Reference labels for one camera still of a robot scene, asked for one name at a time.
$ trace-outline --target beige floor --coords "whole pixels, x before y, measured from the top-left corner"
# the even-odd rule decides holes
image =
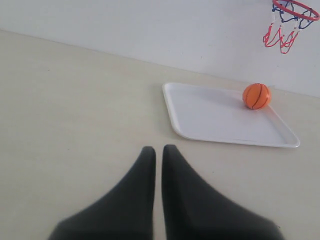
[[[0,31],[0,239],[43,240],[104,195],[141,148],[157,151],[155,239],[165,239],[161,156],[176,144],[221,193],[275,221],[288,240],[320,237],[320,99],[273,90],[297,149],[177,136],[166,82],[246,84]]]

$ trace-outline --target basketball net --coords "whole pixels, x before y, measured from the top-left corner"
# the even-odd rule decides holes
[[[312,8],[305,6],[294,0],[273,0],[272,4],[272,23],[268,28],[268,32],[263,36],[263,43],[266,48],[271,48],[279,44],[280,52],[287,54],[301,30],[306,29],[314,21],[317,21],[319,14]],[[285,24],[294,22],[293,30],[285,33]]]

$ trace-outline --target wall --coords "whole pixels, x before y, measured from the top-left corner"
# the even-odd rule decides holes
[[[320,11],[320,1],[303,0]],[[320,97],[320,23],[265,48],[271,0],[1,0],[0,29]]]

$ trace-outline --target plastic tray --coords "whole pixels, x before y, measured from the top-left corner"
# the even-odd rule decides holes
[[[248,109],[242,92],[166,83],[163,93],[172,127],[184,138],[280,148],[300,145],[270,106]]]

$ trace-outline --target mini basketball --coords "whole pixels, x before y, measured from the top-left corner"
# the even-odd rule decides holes
[[[263,109],[271,101],[271,92],[266,85],[254,83],[246,87],[242,94],[242,99],[250,109]]]

